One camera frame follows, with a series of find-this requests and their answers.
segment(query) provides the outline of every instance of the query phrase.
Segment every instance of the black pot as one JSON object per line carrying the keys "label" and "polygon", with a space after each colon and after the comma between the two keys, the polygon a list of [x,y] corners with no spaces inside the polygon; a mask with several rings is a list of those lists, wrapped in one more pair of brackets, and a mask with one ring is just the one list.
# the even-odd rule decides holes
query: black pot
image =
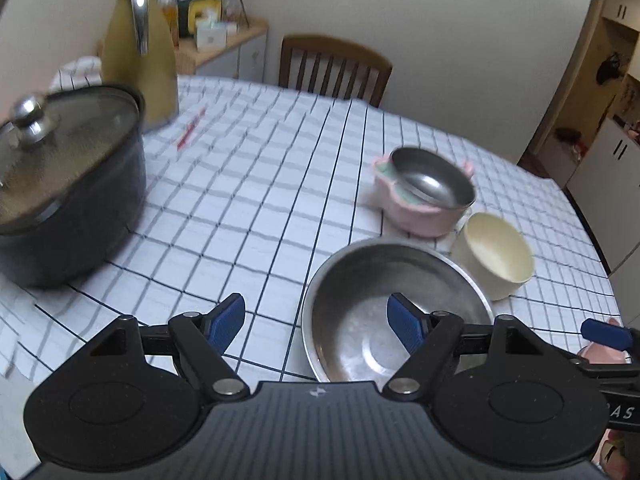
{"label": "black pot", "polygon": [[0,136],[0,272],[21,286],[60,285],[133,231],[146,187],[144,107],[119,85],[15,106]]}

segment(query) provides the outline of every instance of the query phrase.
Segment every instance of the beige cup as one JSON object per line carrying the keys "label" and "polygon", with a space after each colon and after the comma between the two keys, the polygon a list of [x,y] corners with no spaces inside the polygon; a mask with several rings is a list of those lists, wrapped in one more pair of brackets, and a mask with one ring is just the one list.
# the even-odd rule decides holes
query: beige cup
{"label": "beige cup", "polygon": [[531,249],[522,235],[489,213],[471,215],[453,243],[451,259],[493,301],[513,294],[534,270]]}

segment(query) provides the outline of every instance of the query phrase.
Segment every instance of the metal screw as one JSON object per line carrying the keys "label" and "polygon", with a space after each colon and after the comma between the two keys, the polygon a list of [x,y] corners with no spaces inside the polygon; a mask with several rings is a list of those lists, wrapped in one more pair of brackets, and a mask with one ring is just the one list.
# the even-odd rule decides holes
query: metal screw
{"label": "metal screw", "polygon": [[389,382],[389,389],[396,394],[414,394],[420,389],[420,383],[409,377],[398,377]]}
{"label": "metal screw", "polygon": [[219,379],[213,383],[213,390],[220,395],[239,394],[244,389],[244,383],[239,379]]}

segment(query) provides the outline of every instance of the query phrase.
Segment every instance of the white tablecloth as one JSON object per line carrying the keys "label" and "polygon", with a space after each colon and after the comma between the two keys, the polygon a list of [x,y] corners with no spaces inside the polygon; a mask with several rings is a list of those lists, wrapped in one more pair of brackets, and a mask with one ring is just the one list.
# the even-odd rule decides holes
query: white tablecloth
{"label": "white tablecloth", "polygon": [[[573,352],[586,344],[585,318],[619,318],[596,251],[553,181],[357,100],[202,77],[180,77],[179,89],[178,120],[145,136],[146,207],[121,250],[55,290],[0,286],[0,354],[34,382],[119,314],[162,324],[188,310],[208,312],[232,292],[247,310],[225,355],[240,376],[252,387],[311,380],[300,330],[305,287],[341,247],[407,236],[373,207],[370,170],[405,143],[475,165],[478,200],[458,229],[472,212],[489,211],[526,236],[535,276],[494,304],[496,314],[513,314]],[[185,125],[204,107],[178,154]],[[423,243],[446,254],[454,237]],[[173,369],[170,358],[149,361]]]}

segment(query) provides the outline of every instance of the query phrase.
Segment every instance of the gold thermos jug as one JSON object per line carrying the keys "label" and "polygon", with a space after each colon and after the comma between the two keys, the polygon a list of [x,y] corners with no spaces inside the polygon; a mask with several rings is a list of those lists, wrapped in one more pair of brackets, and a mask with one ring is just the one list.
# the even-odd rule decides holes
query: gold thermos jug
{"label": "gold thermos jug", "polygon": [[117,0],[102,48],[102,81],[136,88],[145,98],[145,130],[178,112],[174,43],[156,0]]}

